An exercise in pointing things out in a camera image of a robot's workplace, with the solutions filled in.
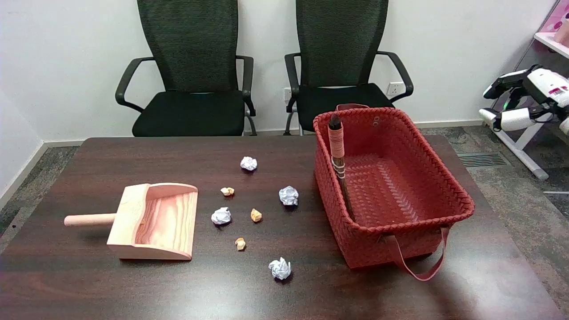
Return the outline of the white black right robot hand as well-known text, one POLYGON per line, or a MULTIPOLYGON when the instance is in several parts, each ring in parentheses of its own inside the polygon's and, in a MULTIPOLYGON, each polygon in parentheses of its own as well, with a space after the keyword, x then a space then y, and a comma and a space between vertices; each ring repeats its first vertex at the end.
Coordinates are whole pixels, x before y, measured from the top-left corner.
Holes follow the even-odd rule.
POLYGON ((498 77, 484 91, 483 97, 496 100, 508 92, 502 111, 482 108, 478 113, 495 132, 527 129, 547 123, 553 116, 560 121, 559 129, 567 135, 568 87, 567 78, 535 64, 498 77))

